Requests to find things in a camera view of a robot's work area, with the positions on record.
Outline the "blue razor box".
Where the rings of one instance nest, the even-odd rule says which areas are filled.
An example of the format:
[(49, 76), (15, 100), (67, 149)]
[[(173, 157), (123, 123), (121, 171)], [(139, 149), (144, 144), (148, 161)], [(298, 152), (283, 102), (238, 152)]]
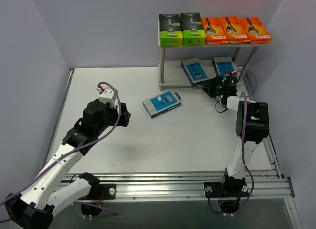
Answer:
[(181, 97), (177, 92), (169, 90), (145, 99), (142, 104), (150, 118), (153, 119), (181, 106)]
[(202, 85), (210, 80), (210, 76), (199, 58), (181, 61), (180, 65), (192, 87)]
[(231, 57), (218, 57), (212, 59), (212, 65), (217, 76), (229, 76), (233, 72), (237, 72), (238, 66)]

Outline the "black green razor box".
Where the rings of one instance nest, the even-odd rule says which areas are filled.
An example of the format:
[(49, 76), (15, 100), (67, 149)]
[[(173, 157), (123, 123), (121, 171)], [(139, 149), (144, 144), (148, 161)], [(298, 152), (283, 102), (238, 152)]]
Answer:
[(183, 33), (179, 14), (159, 15), (161, 48), (178, 48), (183, 44)]
[(206, 34), (203, 28), (200, 13), (180, 13), (183, 46), (204, 46)]

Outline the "orange razor box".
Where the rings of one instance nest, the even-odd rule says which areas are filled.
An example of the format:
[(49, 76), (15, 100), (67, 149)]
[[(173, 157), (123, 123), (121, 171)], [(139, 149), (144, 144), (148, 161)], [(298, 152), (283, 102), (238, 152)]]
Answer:
[(219, 17), (219, 20), (230, 44), (247, 44), (251, 42), (249, 35), (237, 16), (223, 16)]
[(202, 25), (205, 31), (205, 44), (228, 44), (228, 37), (218, 17), (202, 17)]
[(247, 32), (251, 44), (273, 42), (272, 37), (258, 17), (244, 17), (239, 20)]

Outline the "orange razor box front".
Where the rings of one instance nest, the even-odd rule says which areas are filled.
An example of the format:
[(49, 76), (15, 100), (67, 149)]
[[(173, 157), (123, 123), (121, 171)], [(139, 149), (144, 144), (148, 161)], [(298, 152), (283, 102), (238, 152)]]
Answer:
[(219, 17), (219, 20), (230, 44), (247, 44), (251, 42), (249, 35), (237, 16), (223, 16)]

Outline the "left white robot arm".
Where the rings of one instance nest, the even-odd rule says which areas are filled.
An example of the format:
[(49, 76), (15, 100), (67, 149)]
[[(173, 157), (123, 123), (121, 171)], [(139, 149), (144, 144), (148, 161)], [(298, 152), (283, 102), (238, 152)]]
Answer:
[(55, 189), (108, 127), (127, 127), (130, 117), (126, 103), (118, 107), (98, 99), (88, 103), (83, 117), (67, 132), (36, 180), (20, 193), (8, 195), (5, 207), (10, 219), (24, 229), (47, 229), (54, 217), (74, 201), (98, 198), (100, 180), (87, 172), (61, 190)]

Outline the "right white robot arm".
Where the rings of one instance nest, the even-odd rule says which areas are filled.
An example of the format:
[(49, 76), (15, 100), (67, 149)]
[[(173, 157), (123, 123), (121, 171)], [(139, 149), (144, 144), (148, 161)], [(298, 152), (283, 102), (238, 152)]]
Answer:
[(229, 196), (243, 187), (253, 153), (269, 134), (268, 104), (249, 100), (244, 91), (237, 95), (237, 78), (234, 76), (217, 76), (203, 87), (203, 91), (211, 98), (219, 97), (225, 110), (237, 113), (235, 132), (239, 143), (219, 184), (220, 192)]

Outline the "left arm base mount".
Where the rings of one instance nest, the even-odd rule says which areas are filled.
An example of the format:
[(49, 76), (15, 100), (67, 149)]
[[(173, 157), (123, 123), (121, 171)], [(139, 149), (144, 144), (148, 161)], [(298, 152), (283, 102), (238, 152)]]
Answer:
[[(105, 200), (114, 200), (116, 198), (116, 184), (98, 184), (93, 186), (87, 196), (82, 197), (80, 200), (92, 200), (91, 204), (97, 205), (98, 207), (104, 206)], [(81, 212), (86, 216), (98, 216), (102, 209), (89, 206), (86, 204), (81, 205)]]

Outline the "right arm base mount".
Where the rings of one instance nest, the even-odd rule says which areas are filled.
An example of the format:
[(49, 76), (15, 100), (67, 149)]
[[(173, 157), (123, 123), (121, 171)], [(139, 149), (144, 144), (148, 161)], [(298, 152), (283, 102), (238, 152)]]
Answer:
[(239, 187), (228, 188), (226, 191), (221, 182), (204, 182), (204, 193), (208, 206), (215, 214), (233, 216), (241, 208), (241, 200), (249, 197), (247, 184)]

